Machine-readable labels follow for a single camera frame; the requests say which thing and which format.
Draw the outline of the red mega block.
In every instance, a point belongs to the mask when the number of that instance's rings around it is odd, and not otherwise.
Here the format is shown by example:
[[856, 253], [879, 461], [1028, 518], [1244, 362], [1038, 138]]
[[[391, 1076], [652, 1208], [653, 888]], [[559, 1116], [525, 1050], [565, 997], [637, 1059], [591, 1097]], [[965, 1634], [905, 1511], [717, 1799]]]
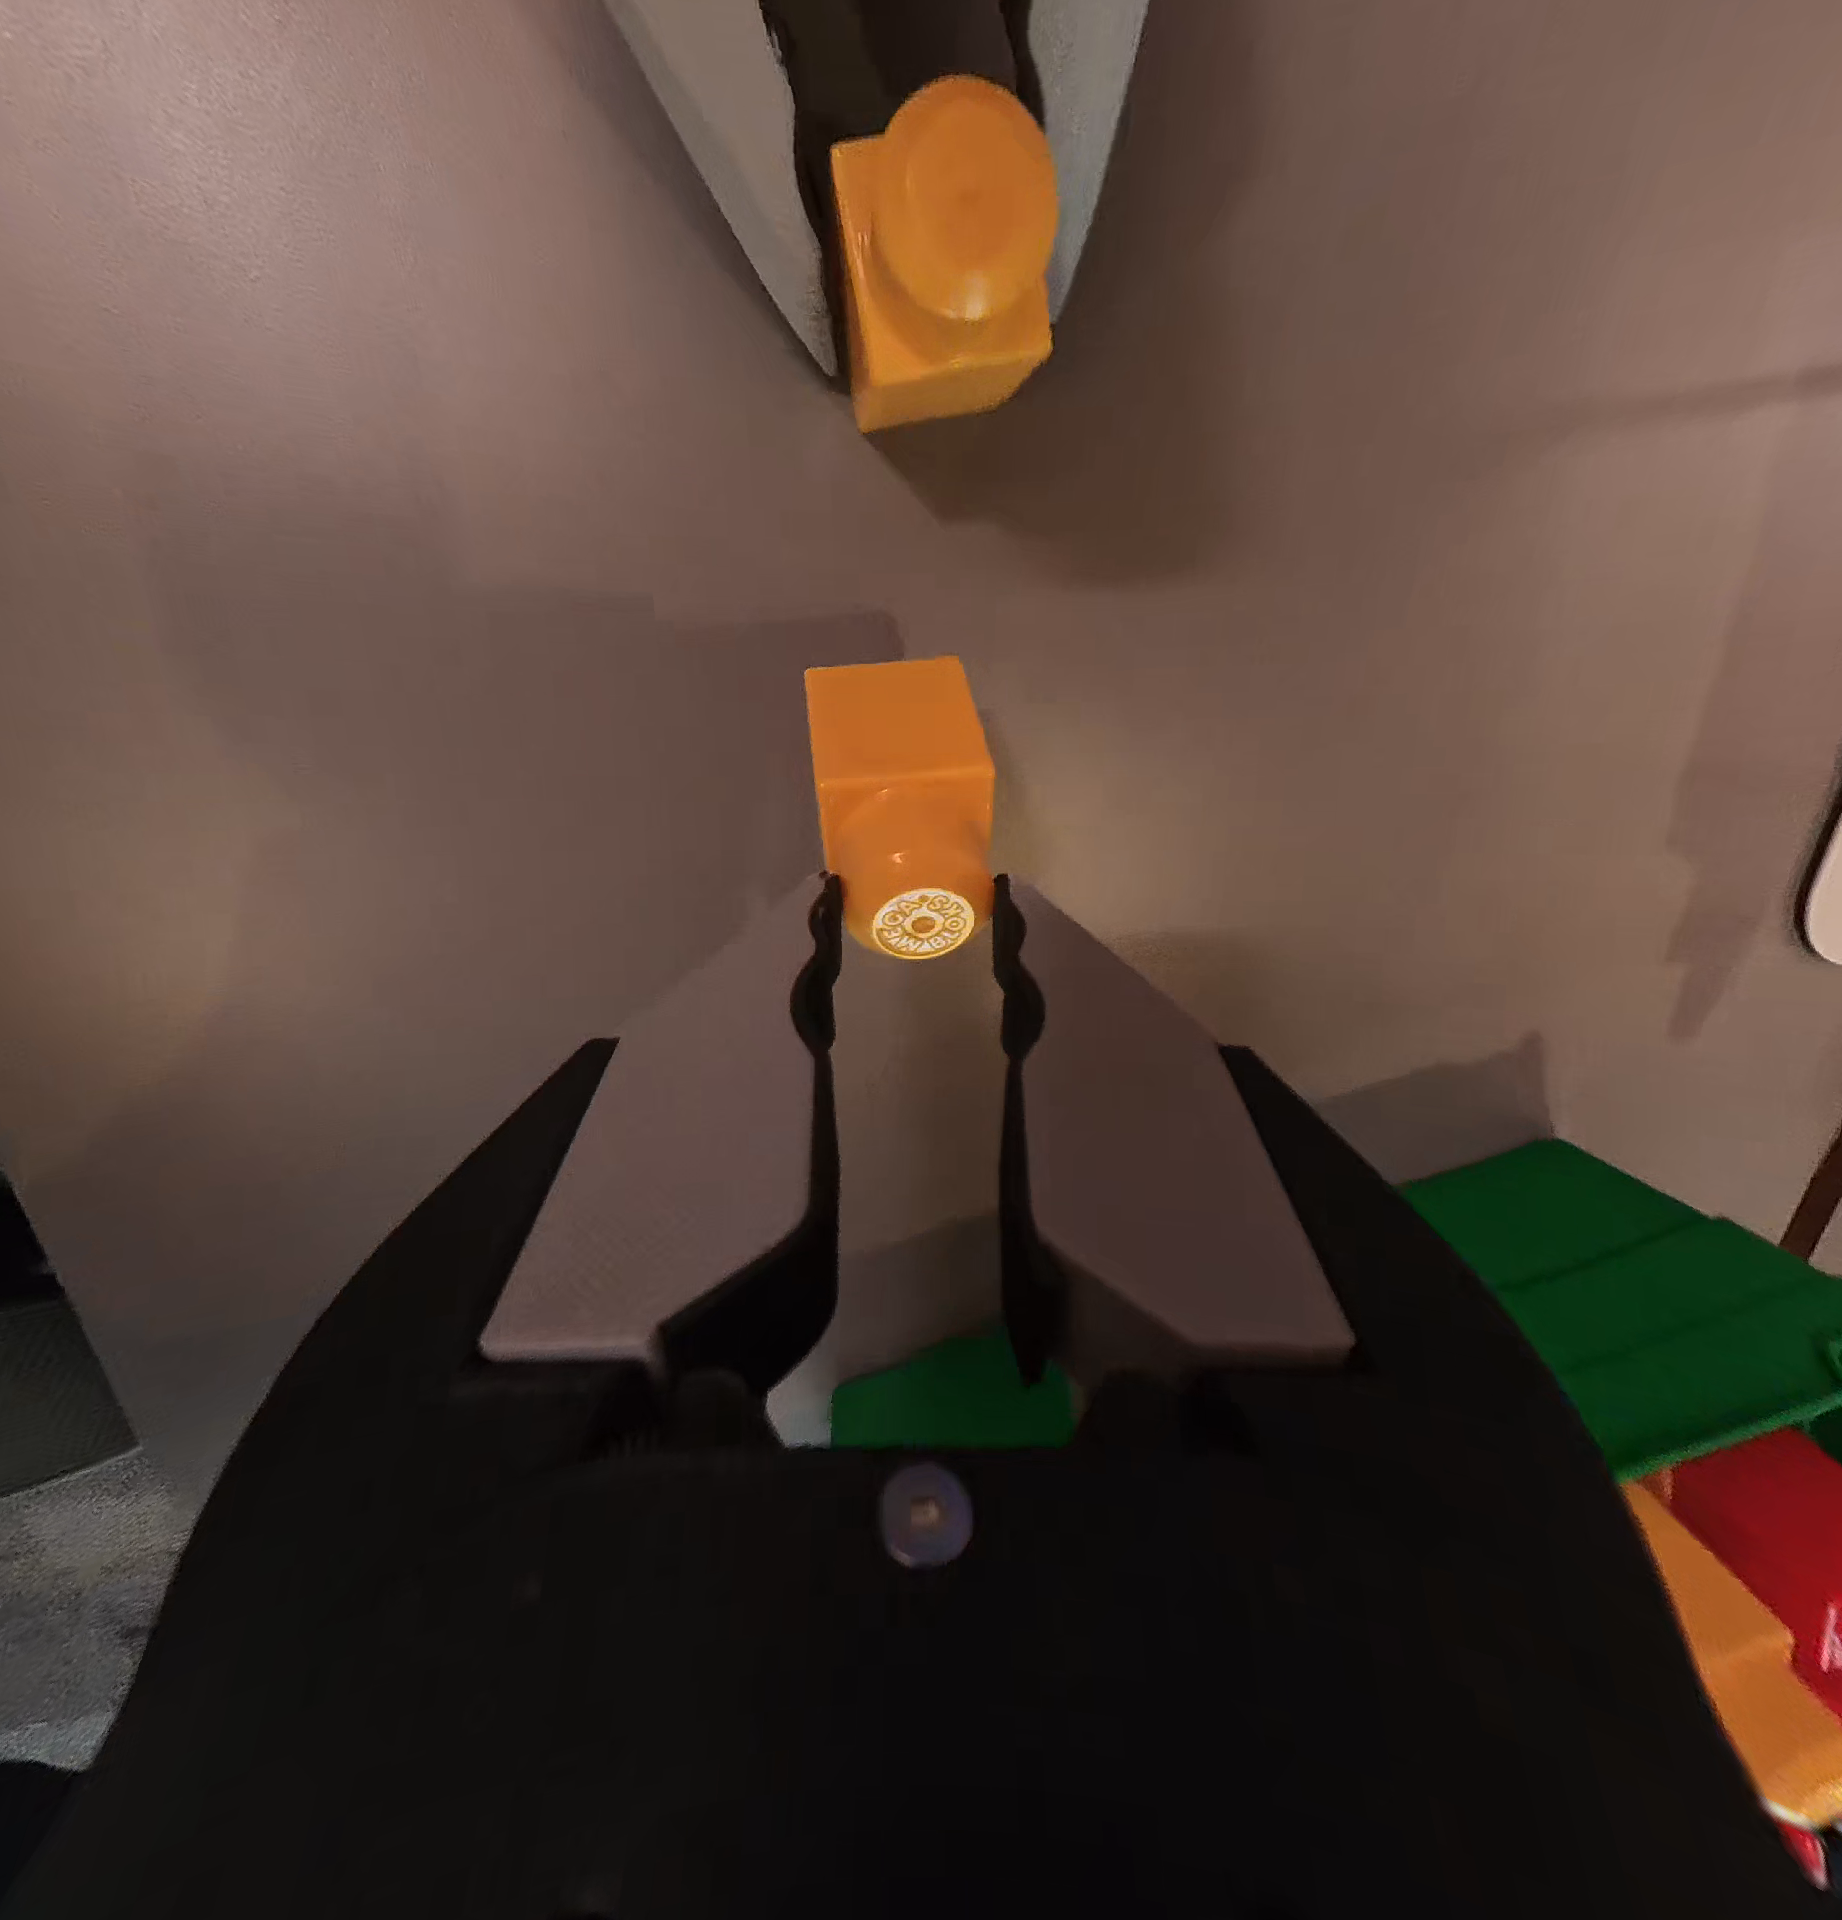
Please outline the red mega block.
[[1688, 1459], [1670, 1509], [1785, 1628], [1791, 1671], [1842, 1722], [1842, 1464], [1781, 1428]]

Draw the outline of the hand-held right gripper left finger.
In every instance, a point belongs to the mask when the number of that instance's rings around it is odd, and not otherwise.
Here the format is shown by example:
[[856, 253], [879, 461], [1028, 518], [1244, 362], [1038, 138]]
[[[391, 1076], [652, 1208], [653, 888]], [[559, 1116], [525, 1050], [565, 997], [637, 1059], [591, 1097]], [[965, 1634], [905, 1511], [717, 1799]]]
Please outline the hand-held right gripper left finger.
[[779, 1386], [839, 1305], [839, 883], [806, 874], [639, 1012], [481, 1329], [492, 1363]]

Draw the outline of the green plastic bin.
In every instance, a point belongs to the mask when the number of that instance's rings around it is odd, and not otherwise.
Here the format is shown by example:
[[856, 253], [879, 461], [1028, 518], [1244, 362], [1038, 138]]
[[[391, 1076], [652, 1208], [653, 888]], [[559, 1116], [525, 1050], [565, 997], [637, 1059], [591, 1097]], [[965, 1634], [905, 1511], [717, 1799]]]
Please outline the green plastic bin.
[[976, 1329], [839, 1384], [831, 1444], [1395, 1459], [1451, 1479], [1591, 1453], [1588, 1476], [1643, 1476], [1842, 1411], [1842, 1280], [1737, 1220], [1561, 1140], [1410, 1190], [1325, 1127], [1292, 1145], [1321, 1151], [1321, 1208], [1292, 1208], [1355, 1337], [1340, 1365], [1026, 1381], [1008, 1327]]

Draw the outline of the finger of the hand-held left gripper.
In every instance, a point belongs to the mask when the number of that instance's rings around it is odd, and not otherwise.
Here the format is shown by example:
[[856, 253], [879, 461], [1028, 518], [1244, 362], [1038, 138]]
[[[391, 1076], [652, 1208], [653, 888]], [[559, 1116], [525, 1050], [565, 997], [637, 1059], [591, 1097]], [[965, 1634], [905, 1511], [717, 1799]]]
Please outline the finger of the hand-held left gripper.
[[828, 382], [842, 295], [828, 145], [863, 105], [856, 3], [607, 3], [753, 277]]
[[999, 7], [1021, 99], [1052, 151], [1058, 223], [1046, 269], [1050, 318], [1070, 301], [1099, 207], [1146, 9], [1146, 3]]

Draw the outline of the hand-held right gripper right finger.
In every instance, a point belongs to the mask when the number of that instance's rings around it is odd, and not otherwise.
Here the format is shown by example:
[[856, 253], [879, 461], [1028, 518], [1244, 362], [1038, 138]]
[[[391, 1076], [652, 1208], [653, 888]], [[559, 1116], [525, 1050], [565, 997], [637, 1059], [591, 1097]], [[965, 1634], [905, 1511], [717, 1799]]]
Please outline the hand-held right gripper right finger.
[[1354, 1329], [1217, 1041], [998, 878], [999, 1305], [1026, 1381], [1321, 1369]]

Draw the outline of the yellow mega block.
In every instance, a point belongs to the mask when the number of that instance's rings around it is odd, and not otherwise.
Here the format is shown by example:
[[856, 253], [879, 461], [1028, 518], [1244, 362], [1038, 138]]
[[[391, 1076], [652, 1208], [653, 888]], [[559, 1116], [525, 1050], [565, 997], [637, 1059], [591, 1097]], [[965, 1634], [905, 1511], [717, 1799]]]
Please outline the yellow mega block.
[[843, 380], [856, 429], [1002, 406], [1052, 353], [1052, 150], [989, 76], [914, 91], [828, 150]]
[[1791, 1629], [1643, 1479], [1622, 1494], [1760, 1808], [1820, 1840], [1842, 1824], [1842, 1720], [1802, 1681]]
[[998, 766], [962, 662], [804, 673], [822, 870], [861, 947], [929, 962], [990, 916]]

